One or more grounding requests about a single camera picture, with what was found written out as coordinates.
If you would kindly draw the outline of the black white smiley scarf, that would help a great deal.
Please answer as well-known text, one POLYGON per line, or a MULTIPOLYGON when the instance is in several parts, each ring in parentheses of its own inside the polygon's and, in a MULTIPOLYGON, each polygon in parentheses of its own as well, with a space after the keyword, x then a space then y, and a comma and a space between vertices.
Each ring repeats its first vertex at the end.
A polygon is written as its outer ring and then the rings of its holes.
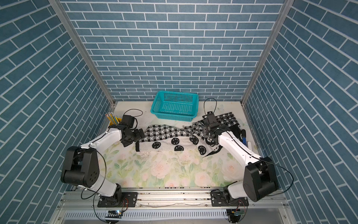
POLYGON ((150 125, 144 139, 136 142, 136 152, 198 150, 203 157, 217 154, 222 149, 218 143, 204 136, 204 120, 182 128, 168 125, 150 125))

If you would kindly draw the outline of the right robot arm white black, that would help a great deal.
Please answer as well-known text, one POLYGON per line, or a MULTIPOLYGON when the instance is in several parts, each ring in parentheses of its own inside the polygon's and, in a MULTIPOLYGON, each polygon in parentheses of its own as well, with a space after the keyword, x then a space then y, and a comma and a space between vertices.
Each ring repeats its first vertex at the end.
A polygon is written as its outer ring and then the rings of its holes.
POLYGON ((227 199, 248 197, 257 202, 279 189, 275 164, 244 145, 227 126, 204 127, 204 136, 225 148, 241 165, 243 180, 224 188, 227 199))

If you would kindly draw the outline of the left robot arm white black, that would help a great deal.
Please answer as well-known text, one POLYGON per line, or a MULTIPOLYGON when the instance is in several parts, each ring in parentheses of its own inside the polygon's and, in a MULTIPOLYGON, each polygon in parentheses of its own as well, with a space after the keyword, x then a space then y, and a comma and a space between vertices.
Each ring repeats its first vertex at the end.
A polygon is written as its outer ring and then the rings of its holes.
POLYGON ((107 179, 107 169, 100 174, 98 158, 104 159, 104 151, 114 143, 122 143, 124 147, 144 138, 142 129, 131 129, 123 125, 110 126, 108 131, 81 146, 67 149, 62 166, 61 181, 63 183, 82 186, 95 195, 99 195, 99 208, 115 208, 123 206, 135 207, 137 192, 122 192, 118 183, 107 179))

